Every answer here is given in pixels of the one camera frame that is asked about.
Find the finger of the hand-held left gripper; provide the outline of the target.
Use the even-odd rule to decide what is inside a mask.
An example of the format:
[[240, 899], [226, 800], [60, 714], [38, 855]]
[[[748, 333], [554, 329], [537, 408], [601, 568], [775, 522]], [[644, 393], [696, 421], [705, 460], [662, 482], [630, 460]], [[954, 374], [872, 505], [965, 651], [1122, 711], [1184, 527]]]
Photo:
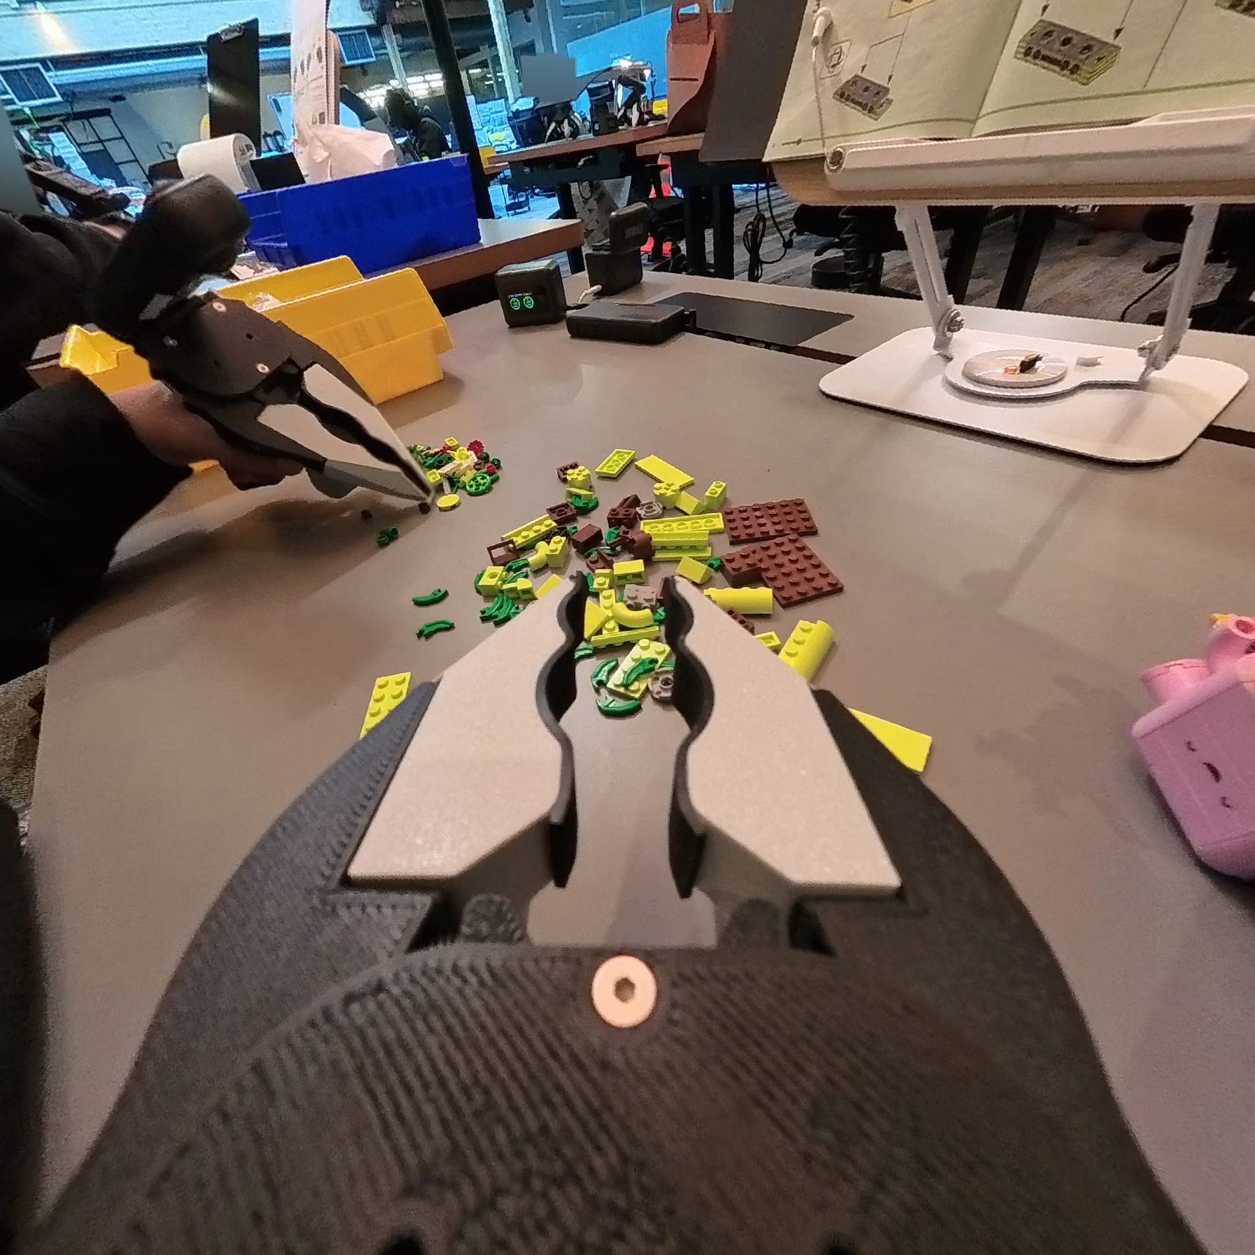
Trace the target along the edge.
[[344, 456], [352, 445], [380, 458], [404, 445], [380, 409], [329, 368], [313, 364], [298, 383], [283, 383], [262, 408], [258, 428], [286, 456]]
[[341, 499], [354, 490], [369, 490], [417, 503], [434, 505], [434, 486], [408, 447], [385, 449], [380, 458], [352, 445], [344, 456], [309, 454], [309, 480], [324, 497]]

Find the pile of small toy bricks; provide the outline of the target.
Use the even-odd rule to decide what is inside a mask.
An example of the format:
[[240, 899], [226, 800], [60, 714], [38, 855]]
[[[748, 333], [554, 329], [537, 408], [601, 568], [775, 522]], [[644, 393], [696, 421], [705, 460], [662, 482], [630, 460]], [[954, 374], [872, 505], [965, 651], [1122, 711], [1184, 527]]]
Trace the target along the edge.
[[[408, 449], [436, 490], [438, 510], [457, 509], [464, 495], [486, 495], [501, 480], [501, 460], [479, 439], [460, 441], [458, 436], [447, 436], [440, 445]], [[608, 510], [604, 529], [584, 523], [599, 507], [593, 475], [617, 479], [634, 462], [642, 473], [657, 479], [653, 499], [642, 501], [629, 494]], [[518, 617], [526, 606], [559, 587], [567, 553], [576, 552], [586, 563], [586, 587], [593, 591], [595, 604], [587, 610], [582, 636], [586, 643], [576, 647], [574, 658], [636, 643], [636, 653], [619, 664], [617, 673], [616, 660], [608, 658], [593, 675], [595, 684], [604, 684], [599, 694], [604, 714], [636, 712], [645, 690], [664, 701], [670, 692], [664, 694], [662, 682], [674, 677], [662, 673], [662, 654], [657, 656], [659, 673], [653, 677], [651, 667], [638, 662], [642, 647], [657, 641], [659, 626], [666, 619], [657, 591], [647, 583], [647, 565], [677, 563], [677, 574], [694, 585], [705, 585], [722, 570], [720, 555], [713, 555], [711, 537], [724, 535], [728, 484], [713, 480], [698, 499], [687, 492], [692, 477], [659, 456], [638, 460], [632, 449], [612, 451], [591, 471], [580, 462], [565, 462], [556, 473], [563, 499], [546, 507], [539, 518], [507, 529], [486, 548], [490, 566], [481, 568], [473, 580], [479, 596], [486, 598], [479, 621], [501, 626]], [[799, 623], [788, 641], [776, 632], [756, 632], [746, 617], [769, 617], [782, 608], [765, 585], [741, 591], [709, 587], [705, 595], [804, 677], [814, 677], [834, 643], [831, 624], [821, 621]], [[851, 712], [905, 767], [924, 770], [932, 737], [874, 714]]]

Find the person's left hand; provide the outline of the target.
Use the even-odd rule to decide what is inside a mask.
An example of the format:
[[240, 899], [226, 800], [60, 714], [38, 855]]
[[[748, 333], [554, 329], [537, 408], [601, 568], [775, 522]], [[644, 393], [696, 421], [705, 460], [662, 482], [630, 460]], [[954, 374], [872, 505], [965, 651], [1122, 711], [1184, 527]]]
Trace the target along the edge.
[[215, 462], [238, 490], [275, 486], [305, 469], [299, 462], [232, 445], [165, 383], [118, 391], [111, 400], [154, 456], [187, 467]]

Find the small blue storage bin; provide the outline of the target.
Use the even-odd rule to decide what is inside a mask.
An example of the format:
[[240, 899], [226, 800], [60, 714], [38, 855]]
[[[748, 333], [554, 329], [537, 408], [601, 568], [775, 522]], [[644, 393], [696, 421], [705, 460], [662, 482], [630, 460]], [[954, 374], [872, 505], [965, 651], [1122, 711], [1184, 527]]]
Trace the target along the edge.
[[238, 200], [251, 219], [245, 235], [247, 250], [258, 260], [279, 269], [290, 269], [301, 262], [296, 258], [281, 219], [279, 191], [240, 192]]

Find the white paper roll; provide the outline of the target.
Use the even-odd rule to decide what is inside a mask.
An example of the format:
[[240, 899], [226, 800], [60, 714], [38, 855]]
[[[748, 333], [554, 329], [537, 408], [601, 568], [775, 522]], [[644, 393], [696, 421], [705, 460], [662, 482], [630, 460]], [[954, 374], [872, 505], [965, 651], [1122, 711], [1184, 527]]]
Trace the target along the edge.
[[212, 176], [234, 194], [247, 194], [260, 191], [253, 170], [256, 157], [255, 142], [243, 133], [232, 133], [182, 146], [176, 162], [183, 179]]

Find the black charger with green lights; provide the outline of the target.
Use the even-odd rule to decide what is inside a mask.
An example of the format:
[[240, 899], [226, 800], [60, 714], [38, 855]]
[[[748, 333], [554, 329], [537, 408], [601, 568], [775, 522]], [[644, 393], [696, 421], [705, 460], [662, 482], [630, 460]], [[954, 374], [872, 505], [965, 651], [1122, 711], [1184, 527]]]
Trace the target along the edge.
[[563, 273], [554, 258], [503, 265], [494, 275], [494, 288], [511, 329], [554, 325], [567, 318]]

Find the grey side table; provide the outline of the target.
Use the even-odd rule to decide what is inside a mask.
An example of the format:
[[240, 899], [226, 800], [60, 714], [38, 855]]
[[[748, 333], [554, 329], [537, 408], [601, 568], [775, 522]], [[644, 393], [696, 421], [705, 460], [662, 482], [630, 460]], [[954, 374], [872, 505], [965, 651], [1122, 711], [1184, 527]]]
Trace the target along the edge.
[[494, 297], [494, 275], [505, 265], [574, 252], [582, 260], [586, 228], [578, 219], [479, 219], [479, 241], [427, 258], [406, 260], [438, 307], [472, 307]]

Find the rectangular brown toy plate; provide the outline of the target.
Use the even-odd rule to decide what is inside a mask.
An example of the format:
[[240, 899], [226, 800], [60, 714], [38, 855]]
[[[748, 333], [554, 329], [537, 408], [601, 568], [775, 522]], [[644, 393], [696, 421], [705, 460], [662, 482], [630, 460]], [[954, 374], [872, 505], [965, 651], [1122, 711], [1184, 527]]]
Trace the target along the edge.
[[816, 537], [816, 523], [803, 497], [784, 497], [722, 510], [724, 535], [731, 544], [776, 540], [784, 537]]

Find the black clipboard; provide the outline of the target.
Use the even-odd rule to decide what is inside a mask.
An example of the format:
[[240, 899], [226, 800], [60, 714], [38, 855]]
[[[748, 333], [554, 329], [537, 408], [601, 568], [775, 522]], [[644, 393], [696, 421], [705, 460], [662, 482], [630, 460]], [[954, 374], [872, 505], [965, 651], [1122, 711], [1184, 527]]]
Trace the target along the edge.
[[243, 134], [260, 149], [260, 22], [228, 24], [206, 39], [208, 133]]

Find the white printed banner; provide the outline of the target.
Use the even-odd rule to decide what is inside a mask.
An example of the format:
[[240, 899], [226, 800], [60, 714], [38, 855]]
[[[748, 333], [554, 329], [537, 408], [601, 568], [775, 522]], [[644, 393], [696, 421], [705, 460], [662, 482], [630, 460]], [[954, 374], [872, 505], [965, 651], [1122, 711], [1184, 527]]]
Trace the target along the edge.
[[290, 2], [292, 151], [305, 181], [327, 177], [326, 136], [339, 123], [339, 61], [329, 2]]

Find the black power bank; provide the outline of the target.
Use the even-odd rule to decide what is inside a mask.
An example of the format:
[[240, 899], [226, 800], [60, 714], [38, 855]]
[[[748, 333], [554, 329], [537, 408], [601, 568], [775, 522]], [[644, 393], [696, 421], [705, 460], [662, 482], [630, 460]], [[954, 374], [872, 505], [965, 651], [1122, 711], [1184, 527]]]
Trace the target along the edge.
[[625, 305], [593, 301], [573, 307], [565, 318], [567, 333], [578, 340], [660, 346], [692, 329], [692, 312], [679, 305]]

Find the pink toy brick figure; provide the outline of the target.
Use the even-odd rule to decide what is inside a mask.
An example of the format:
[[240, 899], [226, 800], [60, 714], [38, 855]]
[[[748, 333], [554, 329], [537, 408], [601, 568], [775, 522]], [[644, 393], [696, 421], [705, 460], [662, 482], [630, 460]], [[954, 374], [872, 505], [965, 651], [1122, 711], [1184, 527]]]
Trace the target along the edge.
[[1214, 617], [1201, 656], [1141, 682], [1132, 740], [1156, 789], [1203, 864], [1253, 881], [1253, 619]]

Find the white book stand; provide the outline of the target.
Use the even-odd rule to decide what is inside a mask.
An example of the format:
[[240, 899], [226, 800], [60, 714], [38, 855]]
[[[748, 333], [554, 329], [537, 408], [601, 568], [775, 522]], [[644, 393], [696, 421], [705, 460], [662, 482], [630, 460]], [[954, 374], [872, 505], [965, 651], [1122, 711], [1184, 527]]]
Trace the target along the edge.
[[[1250, 374], [1182, 355], [1193, 292], [1223, 204], [1253, 198], [1253, 106], [1162, 112], [1134, 123], [982, 138], [846, 144], [825, 155], [840, 200], [892, 204], [930, 316], [819, 389], [939, 426], [1098, 462], [1179, 458], [1242, 393]], [[1003, 198], [1192, 207], [1165, 325], [1135, 348], [1012, 335], [965, 321], [948, 292], [930, 206]]]

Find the brown paper bag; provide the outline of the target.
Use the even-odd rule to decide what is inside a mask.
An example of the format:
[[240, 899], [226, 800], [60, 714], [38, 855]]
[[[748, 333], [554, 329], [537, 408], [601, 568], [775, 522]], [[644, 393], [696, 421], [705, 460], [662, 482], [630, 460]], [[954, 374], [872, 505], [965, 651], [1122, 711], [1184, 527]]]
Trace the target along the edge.
[[718, 61], [730, 41], [731, 11], [715, 2], [674, 2], [666, 35], [668, 134], [707, 127]]

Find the building instruction booklet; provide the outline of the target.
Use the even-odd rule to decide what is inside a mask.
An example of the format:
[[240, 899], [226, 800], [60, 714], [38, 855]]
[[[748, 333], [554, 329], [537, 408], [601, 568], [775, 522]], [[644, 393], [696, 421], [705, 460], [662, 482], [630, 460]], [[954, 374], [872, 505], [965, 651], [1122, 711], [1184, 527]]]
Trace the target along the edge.
[[765, 159], [1250, 105], [1251, 2], [808, 2]]

